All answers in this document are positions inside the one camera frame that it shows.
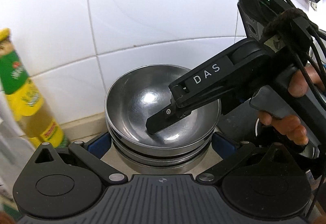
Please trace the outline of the right hand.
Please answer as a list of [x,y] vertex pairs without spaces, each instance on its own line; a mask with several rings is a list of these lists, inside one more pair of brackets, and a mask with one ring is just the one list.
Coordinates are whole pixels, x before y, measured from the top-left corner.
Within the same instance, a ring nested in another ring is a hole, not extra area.
[[307,129],[312,144],[325,145],[325,109],[310,88],[300,97],[295,97],[288,91],[290,81],[297,72],[294,66],[290,67],[273,82],[261,87],[250,100],[250,106],[277,119],[297,116]]

